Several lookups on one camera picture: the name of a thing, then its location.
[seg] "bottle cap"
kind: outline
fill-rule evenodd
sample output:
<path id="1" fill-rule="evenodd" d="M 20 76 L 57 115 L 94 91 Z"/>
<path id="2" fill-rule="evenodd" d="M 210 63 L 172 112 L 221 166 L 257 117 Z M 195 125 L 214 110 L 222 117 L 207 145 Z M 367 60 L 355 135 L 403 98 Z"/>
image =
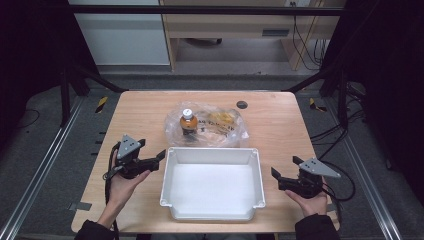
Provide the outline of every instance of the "bottle cap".
<path id="1" fill-rule="evenodd" d="M 189 120 L 189 119 L 191 119 L 192 117 L 193 117 L 193 111 L 191 111 L 191 109 L 184 109 L 183 110 L 183 117 L 186 119 L 186 120 Z"/>

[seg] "wooden table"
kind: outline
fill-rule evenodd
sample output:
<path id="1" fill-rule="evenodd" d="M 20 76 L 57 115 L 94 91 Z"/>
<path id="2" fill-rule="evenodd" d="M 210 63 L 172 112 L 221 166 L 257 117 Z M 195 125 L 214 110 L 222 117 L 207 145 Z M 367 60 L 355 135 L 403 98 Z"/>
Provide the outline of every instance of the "wooden table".
<path id="1" fill-rule="evenodd" d="M 167 113 L 182 101 L 204 102 L 222 108 L 237 109 L 245 121 L 249 147 L 260 154 L 266 207 L 257 209 L 248 222 L 202 222 L 174 220 L 167 207 L 159 205 L 166 159 L 160 170 L 141 183 L 117 218 L 121 232 L 133 233 L 212 233 L 212 232 L 293 232 L 294 224 L 302 219 L 299 206 L 278 190 L 271 176 L 271 167 L 283 176 L 297 178 L 298 167 L 292 156 L 302 159 L 315 156 L 308 132 L 295 96 L 288 92 L 234 91 L 129 91 L 121 95 L 109 129 L 103 141 L 81 202 L 91 203 L 90 211 L 78 210 L 72 230 L 78 231 L 86 219 L 97 221 L 104 206 L 104 181 L 111 148 L 123 134 L 146 139 L 140 158 L 156 156 L 168 149 L 164 120 Z M 245 101 L 246 109 L 236 103 Z M 335 226 L 335 213 L 330 213 Z"/>

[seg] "white cabinet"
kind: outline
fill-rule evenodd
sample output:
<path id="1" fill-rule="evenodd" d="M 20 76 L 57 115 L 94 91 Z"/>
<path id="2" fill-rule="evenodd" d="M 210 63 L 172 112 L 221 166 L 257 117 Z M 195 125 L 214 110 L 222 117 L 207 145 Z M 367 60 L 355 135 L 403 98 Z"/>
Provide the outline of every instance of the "white cabinet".
<path id="1" fill-rule="evenodd" d="M 69 0 L 71 5 L 158 5 L 157 0 Z M 169 65 L 159 14 L 75 14 L 97 65 Z"/>

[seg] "gray floor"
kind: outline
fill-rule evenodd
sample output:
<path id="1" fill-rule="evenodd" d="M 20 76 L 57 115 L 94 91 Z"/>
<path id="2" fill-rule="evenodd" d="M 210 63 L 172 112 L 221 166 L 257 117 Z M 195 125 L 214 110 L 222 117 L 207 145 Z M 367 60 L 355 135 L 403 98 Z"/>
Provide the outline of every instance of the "gray floor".
<path id="1" fill-rule="evenodd" d="M 105 72 L 104 76 L 119 86 L 130 89 L 279 91 L 293 86 L 313 73 L 305 69 L 292 72 L 288 68 L 281 45 L 278 41 L 271 40 L 224 39 L 221 45 L 211 45 L 203 41 L 182 42 L 177 67 L 174 72 L 163 69 L 150 70 L 144 76 L 137 72 L 127 75 Z M 88 97 L 75 97 L 73 94 L 73 102 L 81 103 L 80 112 L 21 223 L 17 239 L 69 239 L 73 236 L 70 225 L 74 212 L 67 208 L 70 203 L 78 202 L 81 198 L 119 98 L 119 94 L 112 93 L 91 80 L 89 84 L 92 91 Z M 311 97 L 316 100 L 318 106 L 326 106 L 329 110 L 336 104 L 333 98 L 320 98 L 317 94 L 319 84 L 309 86 L 296 94 L 311 136 L 337 124 L 331 111 L 320 112 L 309 107 Z M 102 113 L 95 113 L 102 96 L 107 96 L 108 101 Z M 39 118 L 28 127 L 16 129 L 8 148 L 1 153 L 2 226 L 12 215 L 60 130 L 59 89 L 53 88 L 34 96 L 28 102 L 27 108 L 37 110 L 40 113 Z M 349 108 L 351 114 L 361 106 L 354 101 L 349 104 Z M 31 123 L 36 117 L 34 111 L 28 111 L 20 123 L 21 126 Z M 355 197 L 342 203 L 343 222 L 340 236 L 342 239 L 424 239 L 423 207 L 414 197 L 402 174 L 386 169 L 384 155 L 363 120 L 364 118 L 359 118 L 350 123 L 348 137 L 324 158 L 343 168 L 354 179 L 357 187 Z M 335 132 L 317 142 L 317 145 L 314 145 L 316 155 L 320 156 L 330 146 L 318 144 L 334 142 L 339 135 L 340 132 Z M 355 168 L 358 159 L 352 153 L 350 141 L 353 143 L 354 153 L 359 156 L 359 162 L 365 166 L 365 174 L 370 176 L 371 183 L 364 184 L 361 180 L 364 173 L 358 173 Z M 339 197 L 345 197 L 351 191 L 346 178 L 330 179 L 329 184 Z M 367 195 L 370 185 L 375 185 L 377 196 L 381 197 L 383 207 L 387 209 L 400 237 L 387 236 L 387 231 L 384 230 L 384 224 L 387 223 L 379 221 L 379 209 L 375 209 L 375 204 Z M 281 233 L 280 239 L 294 239 L 294 235 Z"/>

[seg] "floor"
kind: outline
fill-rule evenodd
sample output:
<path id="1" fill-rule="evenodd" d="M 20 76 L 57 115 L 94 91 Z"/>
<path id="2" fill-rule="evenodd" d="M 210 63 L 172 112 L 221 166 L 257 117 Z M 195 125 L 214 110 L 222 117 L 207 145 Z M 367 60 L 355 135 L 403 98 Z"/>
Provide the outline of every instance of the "floor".
<path id="1" fill-rule="evenodd" d="M 308 68 L 315 66 L 305 58 Z M 299 83 L 316 70 L 301 66 L 292 71 L 278 40 L 188 39 L 180 44 L 177 65 L 148 66 L 116 72 L 104 68 L 103 76 L 129 89 L 208 89 L 280 91 Z M 28 111 L 1 153 L 0 239 L 73 239 L 70 230 L 72 203 L 80 200 L 85 183 L 107 131 L 119 94 L 89 80 L 89 96 L 72 94 L 75 107 L 70 124 L 60 128 L 58 88 L 34 96 Z M 337 126 L 337 96 L 321 98 L 321 82 L 296 93 L 310 136 Z M 101 114 L 95 113 L 99 99 L 108 96 Z M 316 106 L 327 111 L 312 109 Z M 348 99 L 349 115 L 361 110 Z M 338 128 L 322 140 L 312 139 L 321 156 L 341 134 Z M 415 199 L 401 173 L 389 171 L 363 114 L 351 118 L 348 135 L 325 156 L 352 177 L 355 197 L 342 203 L 342 239 L 424 239 L 424 209 Z M 350 182 L 329 182 L 339 197 L 348 196 Z M 280 233 L 280 239 L 294 239 Z"/>

